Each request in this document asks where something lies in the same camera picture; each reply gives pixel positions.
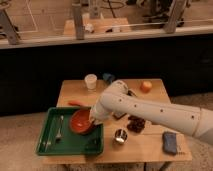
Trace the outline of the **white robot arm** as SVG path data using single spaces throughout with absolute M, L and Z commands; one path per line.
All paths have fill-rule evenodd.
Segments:
M 128 113 L 213 145 L 213 111 L 200 107 L 142 100 L 128 95 L 122 80 L 111 83 L 90 109 L 90 120 L 103 122 L 111 112 Z

